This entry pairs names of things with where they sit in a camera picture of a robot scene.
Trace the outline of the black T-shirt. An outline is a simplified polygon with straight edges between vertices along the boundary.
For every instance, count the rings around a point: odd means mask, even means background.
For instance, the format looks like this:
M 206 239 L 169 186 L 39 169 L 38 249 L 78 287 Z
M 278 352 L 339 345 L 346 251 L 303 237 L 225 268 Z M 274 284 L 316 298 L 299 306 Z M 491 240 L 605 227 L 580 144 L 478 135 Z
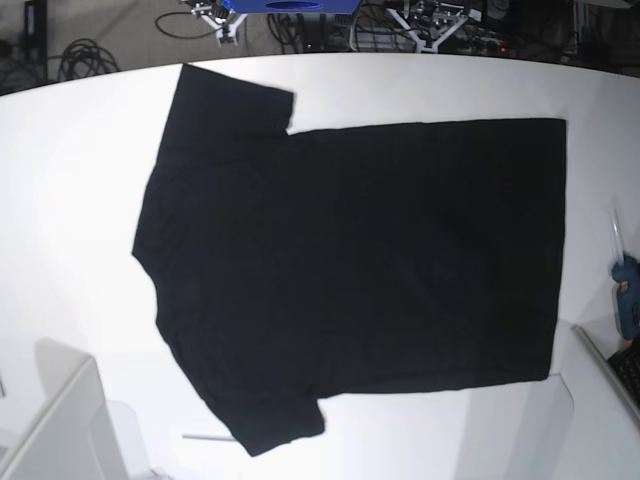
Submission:
M 133 256 L 158 330 L 251 456 L 323 433 L 321 399 L 550 370 L 562 119 L 287 131 L 291 92 L 181 70 Z

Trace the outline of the blue plastic bin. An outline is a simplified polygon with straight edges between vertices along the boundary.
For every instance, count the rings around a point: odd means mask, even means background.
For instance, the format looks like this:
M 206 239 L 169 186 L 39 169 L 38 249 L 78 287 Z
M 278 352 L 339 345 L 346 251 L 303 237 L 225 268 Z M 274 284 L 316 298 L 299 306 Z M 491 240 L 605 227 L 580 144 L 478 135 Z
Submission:
M 351 15 L 359 0 L 230 0 L 222 5 L 240 14 L 325 13 Z

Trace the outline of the black power strip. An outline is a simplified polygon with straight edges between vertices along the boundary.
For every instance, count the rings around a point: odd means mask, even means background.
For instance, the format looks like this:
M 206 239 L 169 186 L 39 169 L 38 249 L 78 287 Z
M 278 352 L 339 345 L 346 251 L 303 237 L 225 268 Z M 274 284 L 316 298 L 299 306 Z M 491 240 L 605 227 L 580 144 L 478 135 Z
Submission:
M 471 56 L 510 57 L 515 52 L 503 36 L 485 30 L 463 30 L 449 39 L 448 46 L 456 54 Z

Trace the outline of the teal glue gun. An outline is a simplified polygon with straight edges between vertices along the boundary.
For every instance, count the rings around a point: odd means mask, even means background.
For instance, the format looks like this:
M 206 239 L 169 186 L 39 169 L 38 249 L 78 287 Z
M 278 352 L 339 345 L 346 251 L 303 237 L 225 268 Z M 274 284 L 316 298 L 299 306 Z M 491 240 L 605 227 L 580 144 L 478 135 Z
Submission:
M 634 341 L 639 336 L 639 262 L 624 248 L 615 208 L 610 211 L 610 221 L 615 248 L 611 277 L 616 283 L 615 298 L 619 331 L 624 340 Z

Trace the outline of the white right table divider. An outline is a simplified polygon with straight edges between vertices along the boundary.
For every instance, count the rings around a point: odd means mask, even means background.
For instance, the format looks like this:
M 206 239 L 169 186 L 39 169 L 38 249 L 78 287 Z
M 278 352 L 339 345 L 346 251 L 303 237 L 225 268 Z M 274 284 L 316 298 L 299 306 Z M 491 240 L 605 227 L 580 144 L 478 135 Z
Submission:
M 560 375 L 574 404 L 591 408 L 589 417 L 613 423 L 617 415 L 622 424 L 639 431 L 636 400 L 581 326 L 569 330 Z

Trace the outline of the white table divider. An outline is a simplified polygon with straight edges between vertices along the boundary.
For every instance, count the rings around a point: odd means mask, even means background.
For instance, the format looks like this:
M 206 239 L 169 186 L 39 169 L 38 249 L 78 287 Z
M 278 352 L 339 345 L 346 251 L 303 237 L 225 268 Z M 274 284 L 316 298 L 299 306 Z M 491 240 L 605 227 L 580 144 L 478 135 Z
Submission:
M 106 399 L 91 354 L 52 339 L 34 345 L 43 402 L 11 374 L 1 386 L 3 479 L 155 479 L 134 410 Z
M 574 404 L 591 408 L 589 417 L 613 423 L 617 415 L 622 424 L 639 431 L 636 400 L 581 326 L 569 330 L 560 375 Z

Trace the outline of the black keyboard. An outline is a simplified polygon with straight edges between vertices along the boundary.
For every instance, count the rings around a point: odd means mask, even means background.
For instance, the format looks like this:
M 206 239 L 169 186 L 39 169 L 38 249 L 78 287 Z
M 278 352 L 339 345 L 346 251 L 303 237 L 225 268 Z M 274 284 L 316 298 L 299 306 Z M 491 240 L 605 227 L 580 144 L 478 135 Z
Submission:
M 633 343 L 608 359 L 609 365 L 628 391 L 636 405 L 640 399 L 640 357 L 639 344 Z

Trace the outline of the white left table divider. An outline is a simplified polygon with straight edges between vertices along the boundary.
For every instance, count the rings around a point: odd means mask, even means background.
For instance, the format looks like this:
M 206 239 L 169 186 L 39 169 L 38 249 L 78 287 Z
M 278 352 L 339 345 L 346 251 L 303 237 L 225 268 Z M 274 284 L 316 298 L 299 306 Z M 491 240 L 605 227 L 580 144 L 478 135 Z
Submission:
M 52 339 L 34 345 L 43 402 L 11 374 L 1 386 L 3 479 L 155 479 L 134 410 L 106 399 L 91 354 Z

